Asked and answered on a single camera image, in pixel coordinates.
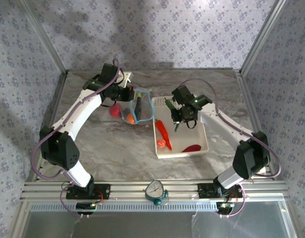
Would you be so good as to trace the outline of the aluminium right side rail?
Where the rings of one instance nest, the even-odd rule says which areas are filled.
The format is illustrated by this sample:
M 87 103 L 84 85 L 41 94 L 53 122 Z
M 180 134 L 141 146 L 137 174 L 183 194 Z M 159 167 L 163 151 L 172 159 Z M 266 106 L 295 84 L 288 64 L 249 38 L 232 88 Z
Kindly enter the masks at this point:
M 258 131 L 262 131 L 262 127 L 261 124 L 259 122 L 258 119 L 258 115 L 254 106 L 254 102 L 252 100 L 252 96 L 249 90 L 249 87 L 247 85 L 246 80 L 244 80 L 241 76 L 241 74 L 236 71 L 236 76 L 237 76 L 237 80 L 239 82 L 239 86 L 241 89 L 241 92 L 243 94 L 243 98 L 244 98 L 244 102 L 246 104 L 247 107 L 247 111 L 249 114 L 249 119 L 253 128 L 253 131 L 258 132 Z M 276 174 L 277 170 L 278 170 L 278 165 L 274 164 L 274 162 L 276 163 L 277 161 L 275 161 L 274 156 L 272 155 L 272 153 L 269 152 L 268 154 L 268 165 L 266 166 L 266 171 L 269 170 L 269 172 L 267 172 L 267 175 L 273 175 Z

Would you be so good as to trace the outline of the dark green cucumber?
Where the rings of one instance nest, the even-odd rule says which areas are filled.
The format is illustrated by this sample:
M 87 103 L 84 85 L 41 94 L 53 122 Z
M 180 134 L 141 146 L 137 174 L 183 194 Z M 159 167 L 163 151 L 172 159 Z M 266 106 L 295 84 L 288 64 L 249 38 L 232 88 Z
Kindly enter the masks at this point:
M 141 118 L 141 113 L 142 113 L 142 95 L 141 92 L 137 93 L 137 98 L 136 98 L 136 105 L 134 109 L 134 114 L 136 116 L 136 119 L 139 121 Z

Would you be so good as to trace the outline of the teal alarm clock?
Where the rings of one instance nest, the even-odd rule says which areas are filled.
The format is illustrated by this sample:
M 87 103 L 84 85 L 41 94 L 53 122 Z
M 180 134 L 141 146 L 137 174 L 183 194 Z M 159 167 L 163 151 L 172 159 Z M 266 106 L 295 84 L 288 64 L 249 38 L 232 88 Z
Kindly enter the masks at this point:
M 160 180 L 153 180 L 145 189 L 145 198 L 154 205 L 159 206 L 165 200 L 169 200 L 169 192 L 164 189 Z

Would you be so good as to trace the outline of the aluminium right corner post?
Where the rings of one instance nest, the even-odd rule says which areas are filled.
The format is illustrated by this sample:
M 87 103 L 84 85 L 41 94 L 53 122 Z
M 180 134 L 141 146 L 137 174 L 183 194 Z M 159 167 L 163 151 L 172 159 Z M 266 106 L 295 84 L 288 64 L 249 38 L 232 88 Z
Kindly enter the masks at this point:
M 261 29 L 258 32 L 258 35 L 250 48 L 239 72 L 241 77 L 245 77 L 248 73 L 250 67 L 254 63 L 258 53 L 262 49 L 264 43 L 266 42 L 268 35 L 270 34 L 274 24 L 276 23 L 278 16 L 282 12 L 283 7 L 285 6 L 287 0 L 275 0 L 273 3 Z

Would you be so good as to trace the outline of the aluminium rail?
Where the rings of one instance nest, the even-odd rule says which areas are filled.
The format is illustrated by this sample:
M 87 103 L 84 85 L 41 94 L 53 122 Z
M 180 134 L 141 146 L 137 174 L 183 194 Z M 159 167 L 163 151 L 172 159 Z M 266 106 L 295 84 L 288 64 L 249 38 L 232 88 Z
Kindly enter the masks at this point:
M 241 89 L 241 92 L 243 94 L 243 98 L 244 98 L 244 102 L 246 104 L 247 107 L 247 111 L 249 114 L 249 119 L 253 128 L 253 131 L 258 132 L 258 131 L 262 131 L 262 127 L 261 124 L 259 122 L 258 119 L 258 115 L 254 106 L 254 102 L 252 100 L 252 96 L 249 90 L 249 87 L 247 85 L 246 80 L 244 80 L 241 76 L 241 74 L 236 71 L 236 76 L 237 76 L 237 80 L 239 82 L 239 86 Z M 268 165 L 266 166 L 266 171 L 269 170 L 269 172 L 267 172 L 267 175 L 273 175 L 276 174 L 277 170 L 278 170 L 278 165 L 274 164 L 274 162 L 276 163 L 277 161 L 275 161 L 274 156 L 272 155 L 272 153 L 269 152 L 268 154 Z
M 58 84 L 55 89 L 53 99 L 47 107 L 47 111 L 44 116 L 41 128 L 44 125 L 52 126 L 52 124 L 54 123 L 66 78 L 67 78 L 67 73 L 62 73 L 59 76 Z M 40 169 L 40 165 L 42 163 L 41 160 L 42 160 L 41 152 L 37 150 L 37 152 L 34 156 L 34 162 L 35 162 L 37 170 Z M 29 172 L 29 177 L 26 182 L 36 182 L 37 179 L 38 179 L 38 176 L 34 173 L 33 169 L 31 168 L 31 170 Z

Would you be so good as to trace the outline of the white perforated plastic basket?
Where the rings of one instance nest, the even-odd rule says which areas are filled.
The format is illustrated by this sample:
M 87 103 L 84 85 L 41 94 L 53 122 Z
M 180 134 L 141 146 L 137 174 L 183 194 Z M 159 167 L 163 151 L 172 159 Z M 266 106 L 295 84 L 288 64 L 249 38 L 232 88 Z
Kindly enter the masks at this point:
M 174 132 L 175 125 L 173 124 L 173 120 L 171 118 L 171 111 L 165 103 L 165 98 L 169 99 L 175 107 L 179 108 L 179 106 L 173 101 L 172 96 L 158 96 L 152 98 L 152 103 L 154 107 L 153 121 L 158 119 L 163 122 L 168 132 L 170 143 L 172 146 L 172 150 L 169 150 L 167 146 L 165 146 L 164 148 L 157 147 L 156 141 L 158 139 L 162 139 L 162 136 L 156 126 L 153 125 L 155 152 L 157 158 L 180 158 L 202 155 L 207 153 L 209 150 L 209 146 L 204 125 L 198 122 L 195 128 L 188 128 L 185 123 L 182 123 L 179 125 L 177 132 Z M 201 150 L 196 152 L 182 153 L 182 150 L 194 144 L 200 145 Z

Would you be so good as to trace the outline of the small right circuit board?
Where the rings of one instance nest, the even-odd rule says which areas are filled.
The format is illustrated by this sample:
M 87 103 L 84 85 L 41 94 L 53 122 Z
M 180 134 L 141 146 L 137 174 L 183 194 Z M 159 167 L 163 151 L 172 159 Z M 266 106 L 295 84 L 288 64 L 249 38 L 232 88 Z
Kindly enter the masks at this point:
M 218 209 L 217 214 L 227 216 L 232 213 L 235 204 L 231 202 L 217 202 L 216 206 Z

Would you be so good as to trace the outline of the red chili pepper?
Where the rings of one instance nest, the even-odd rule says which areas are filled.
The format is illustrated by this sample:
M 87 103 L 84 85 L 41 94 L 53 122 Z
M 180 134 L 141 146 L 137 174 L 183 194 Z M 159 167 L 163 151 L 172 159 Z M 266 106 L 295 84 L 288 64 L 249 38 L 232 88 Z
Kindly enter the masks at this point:
M 158 131 L 160 132 L 162 138 L 164 139 L 165 145 L 167 146 L 167 148 L 169 150 L 172 150 L 172 146 L 171 146 L 171 143 L 170 143 L 169 135 L 168 135 L 168 132 L 167 132 L 163 122 L 161 120 L 156 119 L 155 120 L 155 126 L 158 129 Z

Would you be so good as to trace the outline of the purple sweet potato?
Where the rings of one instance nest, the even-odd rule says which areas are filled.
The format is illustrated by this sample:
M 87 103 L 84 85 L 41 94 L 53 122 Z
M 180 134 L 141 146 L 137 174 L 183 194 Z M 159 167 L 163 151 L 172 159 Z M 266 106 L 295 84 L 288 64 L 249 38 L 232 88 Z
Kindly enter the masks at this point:
M 201 150 L 201 146 L 198 144 L 194 144 L 194 145 L 190 145 L 190 146 L 186 147 L 184 150 L 182 150 L 182 153 L 196 152 L 196 151 L 200 151 L 200 150 Z

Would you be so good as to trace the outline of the small circuit board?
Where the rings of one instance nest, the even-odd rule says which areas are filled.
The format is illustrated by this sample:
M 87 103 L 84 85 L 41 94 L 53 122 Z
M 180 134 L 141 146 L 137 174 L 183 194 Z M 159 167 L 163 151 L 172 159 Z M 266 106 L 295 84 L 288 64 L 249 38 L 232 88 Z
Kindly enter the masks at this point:
M 91 215 L 96 211 L 96 204 L 91 202 L 78 202 L 75 209 L 79 215 Z
M 217 202 L 216 206 L 218 209 L 217 214 L 227 216 L 232 213 L 235 204 L 231 202 Z

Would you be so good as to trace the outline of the clear zip-top bag blue zipper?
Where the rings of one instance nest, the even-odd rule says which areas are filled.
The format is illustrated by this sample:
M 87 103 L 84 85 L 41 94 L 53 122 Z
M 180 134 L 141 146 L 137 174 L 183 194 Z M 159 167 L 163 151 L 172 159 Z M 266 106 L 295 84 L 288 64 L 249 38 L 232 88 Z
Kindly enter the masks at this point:
M 153 104 L 152 104 L 152 100 L 151 100 L 151 95 L 150 95 L 150 91 L 144 88 L 135 88 L 135 100 L 134 101 L 129 101 L 129 102 L 121 102 L 121 101 L 115 101 L 113 105 L 115 105 L 116 103 L 121 105 L 122 110 L 124 110 L 125 108 L 129 108 L 130 109 L 130 113 L 134 116 L 134 120 L 135 124 L 138 123 L 142 123 L 142 122 L 146 122 L 149 120 L 152 120 L 154 117 L 154 108 L 153 108 Z M 136 98 L 137 98 L 137 93 L 141 92 L 142 95 L 142 113 L 141 113 L 141 118 L 138 121 L 136 119 L 136 116 L 134 114 L 134 109 L 135 109 L 135 105 L 136 105 Z M 125 119 L 121 117 L 117 117 L 122 119 L 124 122 L 129 123 L 128 121 L 126 121 Z

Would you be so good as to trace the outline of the aluminium front frame beam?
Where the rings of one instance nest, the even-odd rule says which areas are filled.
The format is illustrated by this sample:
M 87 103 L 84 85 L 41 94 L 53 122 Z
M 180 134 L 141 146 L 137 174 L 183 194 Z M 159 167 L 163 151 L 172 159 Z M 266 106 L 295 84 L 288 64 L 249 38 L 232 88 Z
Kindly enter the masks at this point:
M 278 198 L 287 198 L 289 193 L 284 181 L 270 179 L 255 179 L 255 184 L 243 182 L 246 198 L 249 201 L 268 201 Z M 196 199 L 197 184 L 210 183 L 210 180 L 162 180 L 164 189 L 169 191 L 171 201 L 189 201 Z M 144 201 L 144 189 L 149 181 L 103 181 L 102 184 L 110 184 L 109 201 Z M 61 182 L 27 182 L 25 183 L 21 201 L 57 201 L 60 197 Z

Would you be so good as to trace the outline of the red apple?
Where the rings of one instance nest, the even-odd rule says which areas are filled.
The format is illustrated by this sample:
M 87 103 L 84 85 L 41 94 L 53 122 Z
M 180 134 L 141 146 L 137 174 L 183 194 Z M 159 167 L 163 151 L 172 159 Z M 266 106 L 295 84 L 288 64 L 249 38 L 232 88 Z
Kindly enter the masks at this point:
M 121 105 L 118 103 L 109 107 L 109 114 L 112 117 L 115 118 L 121 117 L 121 111 L 122 111 Z

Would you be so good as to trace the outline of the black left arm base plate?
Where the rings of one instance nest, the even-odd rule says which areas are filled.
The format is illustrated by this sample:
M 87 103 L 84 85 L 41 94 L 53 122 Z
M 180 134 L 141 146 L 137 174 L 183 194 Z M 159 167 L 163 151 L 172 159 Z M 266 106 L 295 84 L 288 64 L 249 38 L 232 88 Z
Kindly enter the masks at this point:
M 67 189 L 66 199 L 68 200 L 100 200 L 109 199 L 110 197 L 110 184 L 96 183 L 90 187 L 78 187 L 74 185 Z

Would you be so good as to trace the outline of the green chili pepper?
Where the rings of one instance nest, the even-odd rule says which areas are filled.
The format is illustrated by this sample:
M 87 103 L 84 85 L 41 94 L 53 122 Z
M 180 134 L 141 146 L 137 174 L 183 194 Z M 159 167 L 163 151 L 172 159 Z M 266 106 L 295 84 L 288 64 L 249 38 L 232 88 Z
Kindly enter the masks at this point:
M 166 103 L 167 107 L 170 109 L 171 113 L 175 112 L 177 110 L 176 107 L 171 103 L 171 101 L 169 99 L 165 98 L 165 103 Z M 176 125 L 174 132 L 177 132 L 180 124 L 176 123 L 176 122 L 174 124 Z

